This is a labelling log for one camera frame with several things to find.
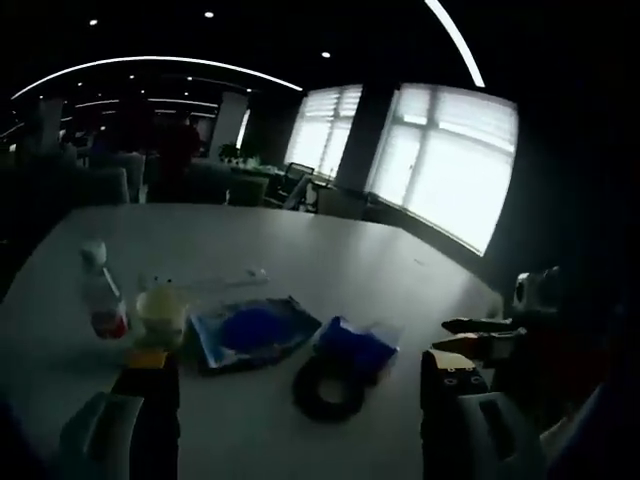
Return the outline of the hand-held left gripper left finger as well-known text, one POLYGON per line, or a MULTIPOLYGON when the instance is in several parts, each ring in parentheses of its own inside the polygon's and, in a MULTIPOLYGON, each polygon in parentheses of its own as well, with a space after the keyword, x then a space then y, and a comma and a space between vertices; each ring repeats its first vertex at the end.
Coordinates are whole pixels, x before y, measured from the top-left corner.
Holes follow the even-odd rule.
POLYGON ((166 351, 136 353, 107 392, 91 397, 59 437, 60 479, 176 479, 179 371, 166 351))

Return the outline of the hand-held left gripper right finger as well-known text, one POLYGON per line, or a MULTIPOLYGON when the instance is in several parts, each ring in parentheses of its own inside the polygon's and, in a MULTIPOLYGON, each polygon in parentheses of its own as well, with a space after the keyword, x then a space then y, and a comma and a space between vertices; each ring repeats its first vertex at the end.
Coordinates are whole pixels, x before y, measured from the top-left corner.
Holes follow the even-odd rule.
POLYGON ((544 479, 534 426, 505 394, 491 392, 466 357, 428 349, 420 367, 425 479, 544 479))

